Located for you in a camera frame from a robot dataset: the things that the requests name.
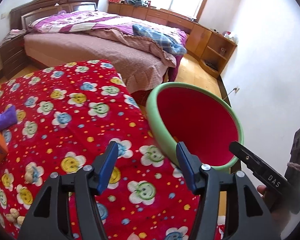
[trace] screw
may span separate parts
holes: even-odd
[[[237,171],[236,174],[240,178],[243,178],[245,176],[245,173],[243,171]]]
[[[84,170],[84,171],[91,171],[91,170],[92,170],[92,166],[91,166],[91,165],[85,165],[85,166],[83,167],[83,170]]]
[[[202,164],[201,165],[201,169],[203,169],[204,171],[209,171],[211,169],[211,166],[209,164]]]
[[[50,177],[55,179],[56,177],[58,177],[58,175],[59,174],[57,172],[53,172],[53,173],[50,174]]]

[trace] wooden cabinet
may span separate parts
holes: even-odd
[[[120,14],[120,3],[109,3],[108,13]]]
[[[179,24],[179,25],[181,25],[183,27],[186,27],[190,30],[192,30],[193,27],[194,27],[193,22],[191,22],[187,19],[183,19],[183,18],[178,17],[178,16],[171,15],[171,14],[168,16],[168,21],[172,22],[172,23],[175,23],[175,24]]]
[[[0,58],[4,76],[7,79],[25,68],[28,58],[24,51],[23,34],[0,45]]]
[[[161,24],[161,25],[167,25],[167,23],[168,23],[167,20],[157,18],[157,17],[153,17],[153,16],[150,16],[150,15],[147,15],[146,21]]]
[[[148,8],[134,7],[132,11],[132,17],[140,20],[145,20],[147,16]]]
[[[120,8],[119,14],[122,16],[132,16],[132,11],[133,11],[133,6],[128,5],[128,4],[122,4]]]
[[[197,55],[198,57],[201,57],[201,55],[203,54],[203,52],[208,44],[208,41],[209,41],[211,35],[212,35],[211,31],[209,31],[207,29],[203,30],[203,32],[201,33],[201,39],[199,41],[198,47],[194,51],[195,55]]]
[[[219,33],[210,31],[180,15],[169,13],[169,11],[109,3],[108,13],[116,13],[183,30],[189,34],[186,42],[188,54],[193,56],[200,66],[214,78],[220,76],[236,48],[236,44]]]
[[[148,15],[156,17],[156,18],[164,19],[164,20],[168,20],[168,17],[169,17],[169,14],[159,11],[159,10],[156,10],[156,9],[149,9]]]
[[[202,47],[208,43],[211,33],[211,31],[198,24],[194,25],[188,37],[186,49],[194,53],[196,56],[201,57],[204,51]]]

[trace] red flower-print blanket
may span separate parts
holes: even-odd
[[[25,216],[52,172],[76,172],[116,141],[119,157],[108,189],[96,197],[108,238],[187,240],[199,197],[155,146],[109,61],[68,63],[11,80],[0,86],[0,113],[11,105],[18,123],[3,131],[9,153],[0,164],[0,223],[8,233],[17,238],[19,232],[6,218],[10,209]],[[80,239],[74,198],[71,225]]]

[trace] bed frame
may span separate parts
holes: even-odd
[[[33,21],[57,14],[76,10],[97,10],[99,0],[33,0],[10,11],[10,28],[27,29]]]

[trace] shelf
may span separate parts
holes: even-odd
[[[220,55],[218,52],[216,52],[214,49],[210,48],[209,46],[207,46],[208,49],[210,49],[212,52],[214,52],[215,54],[217,54],[219,57],[223,58],[224,60],[227,60],[226,57]]]
[[[238,46],[238,45],[235,44],[233,41],[231,41],[231,40],[227,39],[226,37],[224,37],[221,33],[216,33],[216,32],[214,32],[214,31],[212,31],[212,34],[214,34],[214,35],[216,35],[216,36],[218,36],[218,37],[220,37],[220,38],[223,38],[225,41],[228,41],[231,45],[233,45],[233,46],[235,46],[235,47]]]
[[[218,76],[220,75],[219,72],[211,67],[209,67],[207,64],[205,64],[205,62],[203,60],[200,60],[200,66],[212,77],[214,78],[218,78]]]

